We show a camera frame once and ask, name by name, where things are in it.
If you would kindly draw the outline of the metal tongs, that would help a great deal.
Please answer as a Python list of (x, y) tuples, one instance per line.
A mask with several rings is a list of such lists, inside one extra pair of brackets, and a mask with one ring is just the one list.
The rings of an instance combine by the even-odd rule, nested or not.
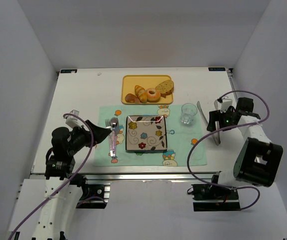
[[(199, 111), (199, 113), (200, 113), (205, 125), (207, 126), (209, 124), (209, 122), (208, 122), (208, 119), (206, 118), (206, 116), (205, 116), (205, 114), (203, 112), (203, 109), (201, 107), (200, 101), (197, 101), (196, 107), (197, 107), (197, 109), (198, 109), (198, 111)], [(220, 137), (220, 133), (219, 132), (217, 132), (216, 135), (213, 134), (212, 138), (213, 138), (213, 141), (214, 141), (216, 146), (219, 146), (221, 144), (221, 137)]]

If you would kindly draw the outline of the small brown bread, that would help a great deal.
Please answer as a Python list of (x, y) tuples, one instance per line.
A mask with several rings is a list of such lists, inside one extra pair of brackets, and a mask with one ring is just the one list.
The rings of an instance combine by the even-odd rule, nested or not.
[(136, 95), (134, 95), (132, 93), (128, 93), (125, 96), (125, 101), (127, 103), (135, 103), (135, 104), (141, 103), (140, 99)]

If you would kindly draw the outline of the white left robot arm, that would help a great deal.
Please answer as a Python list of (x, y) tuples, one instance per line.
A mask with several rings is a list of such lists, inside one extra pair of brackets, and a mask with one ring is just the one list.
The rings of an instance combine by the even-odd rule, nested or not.
[(88, 184), (86, 178), (73, 171), (74, 156), (84, 147), (92, 149), (112, 132), (109, 128), (94, 125), (89, 120), (85, 126), (67, 121), (69, 127), (52, 131), (52, 147), (46, 154), (45, 204), (35, 230), (34, 240), (65, 240), (75, 209), (91, 200), (104, 200), (104, 185)]

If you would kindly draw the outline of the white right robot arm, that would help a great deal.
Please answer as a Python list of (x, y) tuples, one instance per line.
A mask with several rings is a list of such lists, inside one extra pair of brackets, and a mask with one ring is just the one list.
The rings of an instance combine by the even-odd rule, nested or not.
[(209, 112), (207, 130), (237, 126), (244, 144), (230, 171), (220, 171), (213, 175), (211, 182), (229, 187), (263, 186), (270, 187), (283, 155), (283, 148), (274, 144), (259, 124), (261, 117), (253, 112), (253, 99), (240, 97), (236, 106), (229, 98), (223, 98), (215, 104), (215, 110)]

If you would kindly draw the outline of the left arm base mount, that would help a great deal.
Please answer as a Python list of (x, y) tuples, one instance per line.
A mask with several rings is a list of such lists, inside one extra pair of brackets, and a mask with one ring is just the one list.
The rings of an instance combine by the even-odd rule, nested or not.
[(99, 209), (106, 208), (109, 200), (110, 190), (108, 183), (103, 180), (90, 179), (86, 175), (77, 174), (70, 185), (81, 188), (81, 197), (77, 202), (77, 209)]

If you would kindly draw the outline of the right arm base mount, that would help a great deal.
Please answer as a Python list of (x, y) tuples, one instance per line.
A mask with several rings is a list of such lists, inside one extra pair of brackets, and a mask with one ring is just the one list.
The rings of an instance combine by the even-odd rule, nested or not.
[(192, 184), (187, 190), (192, 196), (195, 212), (240, 211), (239, 195), (236, 190), (208, 184)]

